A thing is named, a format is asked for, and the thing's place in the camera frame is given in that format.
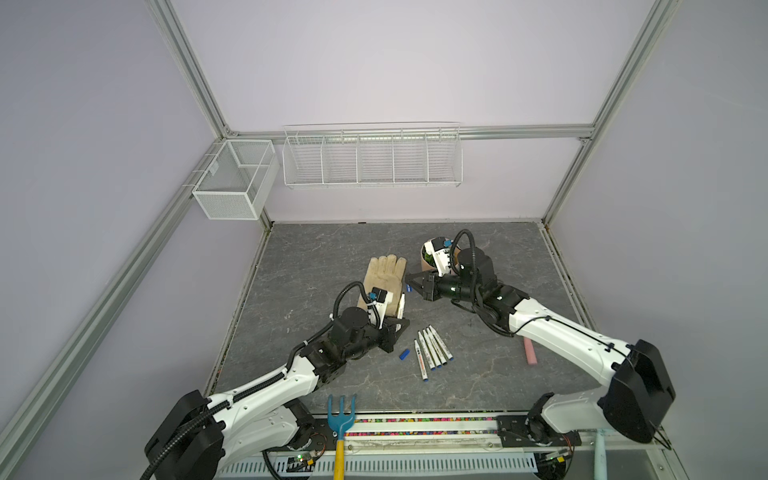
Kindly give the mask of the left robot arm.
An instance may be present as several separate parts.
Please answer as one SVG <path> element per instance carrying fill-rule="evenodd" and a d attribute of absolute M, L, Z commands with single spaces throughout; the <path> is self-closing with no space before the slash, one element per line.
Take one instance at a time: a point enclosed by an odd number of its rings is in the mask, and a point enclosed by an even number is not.
<path fill-rule="evenodd" d="M 302 397 L 341 375 L 347 364 L 378 348 L 391 353 L 410 322 L 404 295 L 356 289 L 364 305 L 333 305 L 328 323 L 300 342 L 277 369 L 223 393 L 193 390 L 171 408 L 147 441 L 144 479 L 212 479 L 224 466 L 276 447 L 306 445 L 315 419 Z"/>

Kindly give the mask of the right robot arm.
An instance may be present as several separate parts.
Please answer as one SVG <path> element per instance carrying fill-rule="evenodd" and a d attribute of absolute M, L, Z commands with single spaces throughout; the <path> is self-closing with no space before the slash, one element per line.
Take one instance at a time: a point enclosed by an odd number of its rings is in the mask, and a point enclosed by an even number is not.
<path fill-rule="evenodd" d="M 597 382 L 597 387 L 581 392 L 543 394 L 524 422 L 532 442 L 548 446 L 571 432 L 601 429 L 642 444 L 662 437 L 662 422 L 676 392 L 655 345 L 600 334 L 503 283 L 492 259 L 477 247 L 467 229 L 452 239 L 426 241 L 421 256 L 428 270 L 407 275 L 406 282 L 423 299 L 448 299 L 477 315 L 494 333 L 536 342 Z"/>

